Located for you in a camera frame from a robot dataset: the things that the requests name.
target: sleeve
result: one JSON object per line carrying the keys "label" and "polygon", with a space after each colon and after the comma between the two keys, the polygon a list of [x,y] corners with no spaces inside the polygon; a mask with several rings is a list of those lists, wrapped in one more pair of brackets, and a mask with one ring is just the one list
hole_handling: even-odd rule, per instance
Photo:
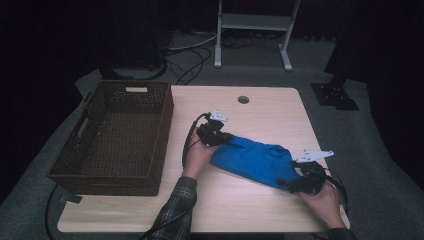
{"label": "sleeve", "polygon": [[355,234],[346,228],[333,228],[327,233],[330,240],[357,240]]}
{"label": "sleeve", "polygon": [[152,229],[163,226],[170,220],[168,225],[155,231],[147,239],[190,239],[192,208],[197,201],[197,181],[189,177],[180,177],[168,202],[162,207]]}

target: gray carpet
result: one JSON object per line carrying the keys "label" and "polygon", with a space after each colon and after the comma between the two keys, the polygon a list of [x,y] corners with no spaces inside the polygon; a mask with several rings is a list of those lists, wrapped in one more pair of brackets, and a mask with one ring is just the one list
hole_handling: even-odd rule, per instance
{"label": "gray carpet", "polygon": [[[203,40],[198,36],[175,34],[174,46],[186,46]],[[322,149],[335,152],[327,163],[343,180],[351,202],[351,229],[361,240],[424,239],[424,193],[390,159],[382,143],[370,107],[366,85],[347,81],[345,90],[359,111],[338,111],[318,104],[311,83],[326,83],[332,75],[324,73],[334,42],[293,39],[288,48],[293,72],[285,72],[277,50],[278,40],[255,39],[254,45],[241,49],[223,49],[222,68],[213,67],[212,57],[205,62],[191,85],[292,87],[299,91]],[[203,56],[206,51],[198,50]],[[177,82],[184,70],[198,63],[192,52],[168,57],[167,72],[156,81]],[[119,72],[136,77],[154,74],[145,70]],[[92,90],[100,74],[97,70],[76,82],[83,95]],[[83,106],[75,110],[46,142],[9,197],[0,206],[0,239],[48,239],[44,213],[54,182],[46,173],[60,151]],[[56,224],[64,204],[54,193],[49,226],[54,239],[136,239],[137,234],[63,234]],[[281,235],[196,235],[193,239],[282,239]],[[290,233],[285,239],[313,239],[308,234]]]}

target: blue towel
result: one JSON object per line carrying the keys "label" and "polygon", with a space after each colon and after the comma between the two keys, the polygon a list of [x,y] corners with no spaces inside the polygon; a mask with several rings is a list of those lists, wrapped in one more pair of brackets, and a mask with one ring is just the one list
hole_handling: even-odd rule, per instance
{"label": "blue towel", "polygon": [[212,155],[211,162],[219,168],[253,181],[288,191],[277,178],[291,181],[300,177],[291,165],[289,150],[233,136]]}

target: light wood tabletop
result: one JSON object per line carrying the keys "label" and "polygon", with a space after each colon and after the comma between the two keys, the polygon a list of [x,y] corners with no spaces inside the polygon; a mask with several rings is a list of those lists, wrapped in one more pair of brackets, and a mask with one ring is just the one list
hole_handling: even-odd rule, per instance
{"label": "light wood tabletop", "polygon": [[[66,204],[58,222],[60,231],[147,231],[181,176],[184,141],[191,124],[202,113],[219,109],[228,117],[222,131],[257,142],[279,144],[290,150],[293,158],[300,156],[304,149],[320,150],[295,89],[172,86],[172,95],[175,107],[159,194],[155,197],[84,195],[79,204]],[[249,102],[239,103],[240,96],[248,97]],[[318,162],[326,166],[325,160]],[[325,230],[296,195],[212,165],[199,177],[197,192],[192,232]],[[349,226],[343,209],[342,218]]]}

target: wicker basket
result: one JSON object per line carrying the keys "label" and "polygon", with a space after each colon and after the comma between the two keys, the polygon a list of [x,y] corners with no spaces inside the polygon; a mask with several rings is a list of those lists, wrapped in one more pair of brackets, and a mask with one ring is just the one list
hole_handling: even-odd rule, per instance
{"label": "wicker basket", "polygon": [[74,194],[157,195],[173,109],[168,83],[100,81],[47,176]]}

